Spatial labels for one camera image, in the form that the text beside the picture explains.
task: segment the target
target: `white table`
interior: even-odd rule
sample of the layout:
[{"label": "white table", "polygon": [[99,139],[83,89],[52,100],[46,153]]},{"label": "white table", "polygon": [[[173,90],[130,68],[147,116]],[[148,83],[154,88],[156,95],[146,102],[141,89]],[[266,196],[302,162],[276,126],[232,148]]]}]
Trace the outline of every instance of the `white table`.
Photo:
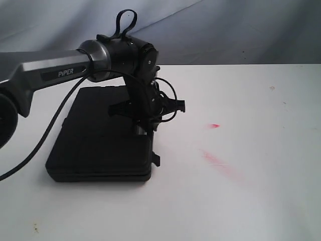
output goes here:
[{"label": "white table", "polygon": [[[160,125],[152,178],[49,177],[45,162],[73,95],[38,154],[0,183],[1,240],[320,240],[321,65],[163,66],[159,76],[187,112]],[[35,93],[0,150],[1,173],[33,149],[75,82]]]}]

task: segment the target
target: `gray backdrop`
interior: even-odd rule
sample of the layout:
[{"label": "gray backdrop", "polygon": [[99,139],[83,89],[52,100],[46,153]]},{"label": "gray backdrop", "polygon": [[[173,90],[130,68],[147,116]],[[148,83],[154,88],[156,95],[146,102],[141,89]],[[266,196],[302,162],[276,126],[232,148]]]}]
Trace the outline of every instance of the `gray backdrop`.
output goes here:
[{"label": "gray backdrop", "polygon": [[2,0],[0,51],[75,49],[125,8],[159,64],[321,63],[320,0]]}]

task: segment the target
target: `pink mark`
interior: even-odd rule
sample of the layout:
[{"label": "pink mark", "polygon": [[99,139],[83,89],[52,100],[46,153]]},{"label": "pink mark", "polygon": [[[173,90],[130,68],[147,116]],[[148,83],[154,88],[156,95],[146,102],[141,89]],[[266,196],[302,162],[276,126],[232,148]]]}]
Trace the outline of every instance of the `pink mark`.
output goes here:
[{"label": "pink mark", "polygon": [[220,125],[218,125],[218,124],[209,124],[208,125],[208,128],[210,128],[210,129],[214,129],[214,128],[217,128],[217,127],[220,127]]},{"label": "pink mark", "polygon": [[244,181],[242,175],[240,175],[234,168],[232,168],[228,164],[225,164],[212,154],[203,150],[201,151],[203,152],[204,159],[214,164],[217,167],[217,169],[220,170],[225,176],[229,177],[230,179],[233,179],[234,181]]}]

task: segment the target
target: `robotic arm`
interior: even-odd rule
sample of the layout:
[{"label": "robotic arm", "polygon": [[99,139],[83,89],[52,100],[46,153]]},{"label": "robotic arm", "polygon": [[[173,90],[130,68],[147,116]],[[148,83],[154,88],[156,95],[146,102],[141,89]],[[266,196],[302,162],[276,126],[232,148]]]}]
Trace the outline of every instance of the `robotic arm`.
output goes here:
[{"label": "robotic arm", "polygon": [[[126,11],[134,18],[121,34],[120,18]],[[0,53],[0,148],[13,135],[18,114],[29,115],[35,91],[80,77],[100,82],[123,76],[130,101],[109,112],[131,117],[145,131],[155,131],[164,122],[163,115],[185,111],[184,101],[168,98],[155,81],[159,70],[155,47],[126,35],[136,20],[133,10],[121,11],[112,37],[97,35],[77,50]]]}]

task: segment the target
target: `black case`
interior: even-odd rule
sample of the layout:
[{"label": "black case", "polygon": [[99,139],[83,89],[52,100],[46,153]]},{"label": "black case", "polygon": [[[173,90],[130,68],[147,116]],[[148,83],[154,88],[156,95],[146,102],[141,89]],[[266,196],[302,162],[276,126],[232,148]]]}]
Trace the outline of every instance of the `black case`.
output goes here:
[{"label": "black case", "polygon": [[79,90],[46,162],[55,181],[150,178],[151,163],[159,166],[159,156],[152,151],[153,134],[138,135],[131,119],[108,114],[110,105],[125,100],[125,86]]}]

